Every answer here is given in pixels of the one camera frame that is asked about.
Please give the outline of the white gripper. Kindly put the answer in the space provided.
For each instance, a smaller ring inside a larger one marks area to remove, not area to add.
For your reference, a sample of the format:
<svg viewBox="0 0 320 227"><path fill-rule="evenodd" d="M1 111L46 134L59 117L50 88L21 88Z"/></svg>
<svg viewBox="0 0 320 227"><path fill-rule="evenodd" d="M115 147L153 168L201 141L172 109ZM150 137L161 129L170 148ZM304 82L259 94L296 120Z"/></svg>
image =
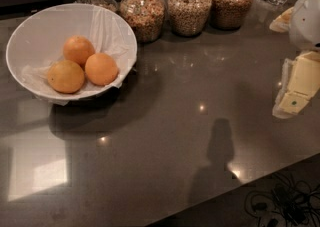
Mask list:
<svg viewBox="0 0 320 227"><path fill-rule="evenodd" d="M298 115L320 89L320 0L297 0L274 19L269 29L285 33L303 51L282 66L281 89L272 114L280 119Z"/></svg>

